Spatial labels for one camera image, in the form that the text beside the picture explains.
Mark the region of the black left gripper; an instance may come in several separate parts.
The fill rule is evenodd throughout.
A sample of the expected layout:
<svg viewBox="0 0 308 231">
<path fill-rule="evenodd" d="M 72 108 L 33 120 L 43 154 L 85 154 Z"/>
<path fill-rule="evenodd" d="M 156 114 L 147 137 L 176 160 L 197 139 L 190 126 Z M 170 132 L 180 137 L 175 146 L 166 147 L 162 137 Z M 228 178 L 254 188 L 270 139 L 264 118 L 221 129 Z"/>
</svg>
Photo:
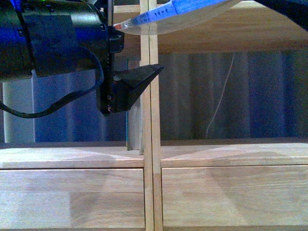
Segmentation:
<svg viewBox="0 0 308 231">
<path fill-rule="evenodd" d="M 115 29 L 113 7 L 101 7 L 104 29 L 107 31 L 107 55 L 102 62 L 104 81 L 97 89 L 97 107 L 104 115 L 112 111 L 128 111 L 153 79 L 164 69 L 160 64 L 149 64 L 129 70 L 114 70 L 114 55 L 124 48 L 124 33 Z"/>
</svg>

